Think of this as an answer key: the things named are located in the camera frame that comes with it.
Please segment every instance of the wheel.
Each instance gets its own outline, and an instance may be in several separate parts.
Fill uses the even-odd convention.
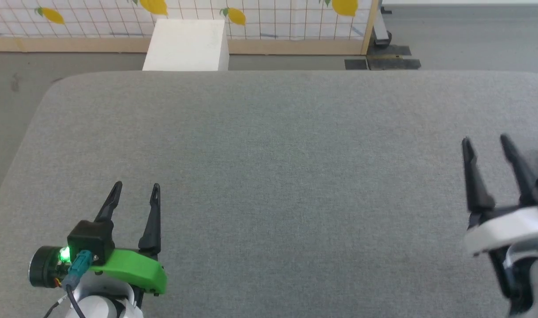
[[[375,48],[378,48],[378,49],[388,48],[388,45],[390,45],[390,41],[392,41],[392,33],[390,33],[389,31],[386,31],[386,33],[388,34],[388,40],[374,39],[373,44]]]

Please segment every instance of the wooden frame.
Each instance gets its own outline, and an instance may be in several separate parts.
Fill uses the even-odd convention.
[[[365,55],[378,9],[373,0],[361,40],[228,40],[230,54]],[[150,38],[0,38],[0,52],[146,53]]]

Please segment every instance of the lemon print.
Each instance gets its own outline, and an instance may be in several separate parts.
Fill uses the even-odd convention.
[[[230,21],[239,24],[240,26],[245,26],[245,14],[243,12],[239,11],[236,8],[224,8],[220,10],[220,14],[224,14],[224,16],[228,16],[230,18]]]
[[[339,15],[355,16],[357,11],[357,0],[324,0],[324,2],[326,6],[331,2],[331,7]]]
[[[167,15],[165,0],[140,0],[139,2],[145,10],[152,14]]]
[[[63,16],[61,16],[59,12],[56,12],[53,9],[39,7],[35,9],[35,13],[39,14],[40,16],[45,16],[47,20],[53,23],[65,24],[65,20],[63,20]]]

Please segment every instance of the black cable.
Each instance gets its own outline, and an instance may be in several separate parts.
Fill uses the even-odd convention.
[[[45,314],[45,316],[43,316],[43,318],[47,318],[49,317],[49,315],[51,314],[51,312],[53,311],[53,309],[57,308],[57,306],[59,306],[59,302],[55,302],[55,304],[53,304],[51,306],[51,308],[49,308],[49,310],[47,311],[47,313]]]
[[[71,305],[75,309],[75,312],[77,312],[77,315],[79,316],[79,318],[87,318],[84,316],[83,312],[81,311],[79,304],[77,304],[77,300],[75,299],[75,296],[73,295],[73,288],[68,284],[67,286],[65,286],[65,290],[67,291],[67,296],[69,296],[69,301],[71,302]]]

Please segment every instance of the gray fabric surface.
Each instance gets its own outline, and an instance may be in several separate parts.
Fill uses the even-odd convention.
[[[513,203],[503,131],[538,148],[538,75],[67,78],[0,190],[0,318],[42,316],[61,296],[29,286],[30,257],[65,244],[119,179],[120,247],[136,246],[162,186],[168,294],[144,299],[146,317],[502,317],[489,261],[463,250],[460,141],[473,138],[489,190]]]

